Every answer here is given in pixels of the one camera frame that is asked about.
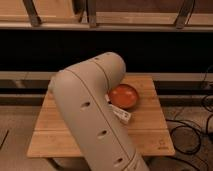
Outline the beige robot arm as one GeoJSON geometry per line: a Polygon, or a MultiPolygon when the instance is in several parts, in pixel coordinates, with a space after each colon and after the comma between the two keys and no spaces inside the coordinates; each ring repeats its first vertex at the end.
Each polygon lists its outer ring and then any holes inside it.
{"type": "Polygon", "coordinates": [[[105,95],[126,66],[106,52],[59,72],[50,82],[56,106],[92,171],[149,171],[105,95]]]}

